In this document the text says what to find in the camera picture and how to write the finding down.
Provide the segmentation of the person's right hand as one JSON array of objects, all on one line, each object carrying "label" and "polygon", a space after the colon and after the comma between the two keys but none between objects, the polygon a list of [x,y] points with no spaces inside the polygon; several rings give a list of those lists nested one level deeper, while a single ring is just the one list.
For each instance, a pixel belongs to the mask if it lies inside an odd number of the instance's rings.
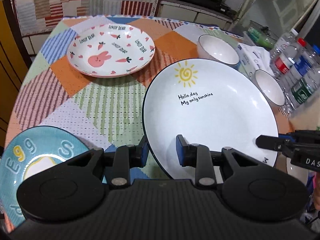
[{"label": "person's right hand", "polygon": [[320,210],[320,173],[313,178],[313,204],[316,210]]}]

